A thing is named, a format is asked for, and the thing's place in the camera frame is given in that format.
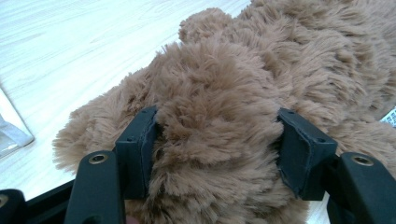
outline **plush toy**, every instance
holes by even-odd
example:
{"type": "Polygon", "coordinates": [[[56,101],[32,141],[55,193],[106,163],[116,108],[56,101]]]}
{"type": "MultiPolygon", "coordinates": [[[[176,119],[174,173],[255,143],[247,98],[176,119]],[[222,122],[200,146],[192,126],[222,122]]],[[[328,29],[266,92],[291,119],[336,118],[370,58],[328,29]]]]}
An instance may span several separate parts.
{"type": "Polygon", "coordinates": [[[149,196],[126,202],[141,223],[304,223],[276,168],[280,107],[396,176],[395,1],[257,0],[232,18],[210,8],[181,23],[181,44],[71,114],[59,166],[111,149],[156,105],[149,196]]]}

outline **brown fur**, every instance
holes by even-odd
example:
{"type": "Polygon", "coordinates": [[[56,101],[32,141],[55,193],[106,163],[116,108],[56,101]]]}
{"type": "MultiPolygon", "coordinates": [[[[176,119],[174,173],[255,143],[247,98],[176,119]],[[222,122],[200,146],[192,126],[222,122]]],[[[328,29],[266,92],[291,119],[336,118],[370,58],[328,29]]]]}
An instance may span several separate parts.
{"type": "Polygon", "coordinates": [[[277,110],[293,109],[396,176],[395,1],[253,1],[232,19],[210,8],[181,23],[182,44],[71,114],[54,140],[76,171],[111,149],[140,109],[163,126],[149,196],[127,202],[143,223],[304,223],[276,169],[277,110]]]}

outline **brown plush toy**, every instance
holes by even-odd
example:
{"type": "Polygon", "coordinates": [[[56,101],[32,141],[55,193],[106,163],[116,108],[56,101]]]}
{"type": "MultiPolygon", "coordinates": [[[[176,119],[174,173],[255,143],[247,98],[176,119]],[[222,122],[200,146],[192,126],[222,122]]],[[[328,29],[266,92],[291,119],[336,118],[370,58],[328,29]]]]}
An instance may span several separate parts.
{"type": "Polygon", "coordinates": [[[111,149],[134,115],[156,105],[149,196],[128,201],[141,223],[304,223],[276,169],[280,107],[396,176],[395,1],[257,0],[237,18],[210,8],[181,23],[182,44],[71,114],[54,140],[76,171],[111,149]]]}

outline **teddy bear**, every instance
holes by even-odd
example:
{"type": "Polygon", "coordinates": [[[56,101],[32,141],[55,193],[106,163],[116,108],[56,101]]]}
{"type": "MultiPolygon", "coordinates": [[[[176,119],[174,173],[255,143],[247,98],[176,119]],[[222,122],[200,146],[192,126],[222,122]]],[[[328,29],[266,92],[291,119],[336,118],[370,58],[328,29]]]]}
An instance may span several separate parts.
{"type": "Polygon", "coordinates": [[[180,24],[181,43],[71,113],[53,142],[60,168],[111,149],[156,105],[148,197],[126,201],[141,223],[304,223],[276,167],[281,107],[396,176],[395,1],[253,0],[232,18],[209,8],[180,24]]]}

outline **fluffy brown fabric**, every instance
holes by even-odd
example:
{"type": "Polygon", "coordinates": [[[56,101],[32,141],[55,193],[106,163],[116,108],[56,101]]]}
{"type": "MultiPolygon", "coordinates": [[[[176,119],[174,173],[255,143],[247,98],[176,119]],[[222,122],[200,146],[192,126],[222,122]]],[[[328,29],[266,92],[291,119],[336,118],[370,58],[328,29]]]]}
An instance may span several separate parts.
{"type": "Polygon", "coordinates": [[[276,169],[278,109],[293,109],[396,176],[395,1],[253,1],[237,18],[208,9],[181,23],[182,44],[71,115],[54,141],[60,167],[111,149],[156,105],[149,197],[127,202],[143,223],[304,223],[276,169]]]}

